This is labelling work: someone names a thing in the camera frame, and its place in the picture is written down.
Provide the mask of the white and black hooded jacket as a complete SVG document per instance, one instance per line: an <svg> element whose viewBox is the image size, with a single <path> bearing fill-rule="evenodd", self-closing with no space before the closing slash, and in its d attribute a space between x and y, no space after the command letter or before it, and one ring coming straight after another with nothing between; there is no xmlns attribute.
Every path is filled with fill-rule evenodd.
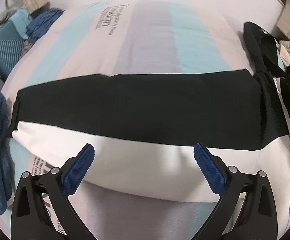
<svg viewBox="0 0 290 240"><path fill-rule="evenodd" d="M290 205L290 68L276 42L244 24L255 64L209 74L87 75L18 92L9 132L30 152L62 165L95 148L86 180L101 187L178 202L214 202L194 159L202 142L245 173L264 170L275 201Z"/></svg>

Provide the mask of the teal suitcase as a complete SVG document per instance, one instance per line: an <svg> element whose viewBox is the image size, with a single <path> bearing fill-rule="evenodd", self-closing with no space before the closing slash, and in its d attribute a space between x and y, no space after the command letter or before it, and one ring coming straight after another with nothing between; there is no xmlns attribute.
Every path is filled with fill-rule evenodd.
<svg viewBox="0 0 290 240"><path fill-rule="evenodd" d="M3 81L19 61L24 41L11 21L0 26L0 76Z"/></svg>

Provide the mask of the dark blue garment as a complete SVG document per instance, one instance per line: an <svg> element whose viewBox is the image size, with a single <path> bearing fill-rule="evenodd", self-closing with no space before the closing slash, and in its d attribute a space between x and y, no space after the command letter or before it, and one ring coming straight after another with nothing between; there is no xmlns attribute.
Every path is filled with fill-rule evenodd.
<svg viewBox="0 0 290 240"><path fill-rule="evenodd" d="M63 10L58 8L50 9L34 18L26 27L28 42L36 43L38 39L48 32L53 23L62 16L63 12Z"/></svg>

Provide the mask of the light blue garment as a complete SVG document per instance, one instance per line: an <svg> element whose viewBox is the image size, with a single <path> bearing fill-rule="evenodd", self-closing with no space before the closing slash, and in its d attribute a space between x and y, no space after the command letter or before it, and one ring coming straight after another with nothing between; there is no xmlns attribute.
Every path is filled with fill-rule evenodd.
<svg viewBox="0 0 290 240"><path fill-rule="evenodd" d="M16 31L20 35L20 37L24 40L28 39L27 35L27 26L31 23L32 17L29 14L27 8L22 6L19 8L10 18L11 21L16 28Z"/></svg>

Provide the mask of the striped bed duvet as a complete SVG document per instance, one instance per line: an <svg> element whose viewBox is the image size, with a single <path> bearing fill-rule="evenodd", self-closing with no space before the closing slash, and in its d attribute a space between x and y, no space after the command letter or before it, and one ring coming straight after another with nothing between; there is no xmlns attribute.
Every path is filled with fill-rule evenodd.
<svg viewBox="0 0 290 240"><path fill-rule="evenodd" d="M13 188L12 203L5 211L9 221L23 172L46 174L69 159L62 165L51 164L12 137L9 127L20 90L95 74L209 74L236 70L254 74L255 64L243 33L244 25L238 34L217 12L168 2L105 2L64 11L18 61L0 92L8 111L6 146ZM94 163L95 155L86 175ZM139 196L92 184L86 175L68 200L94 239L193 239L220 199L217 195L214 202L178 202ZM48 195L42 196L54 227L64 233ZM281 206L276 201L275 205L277 239L290 239L290 205Z"/></svg>

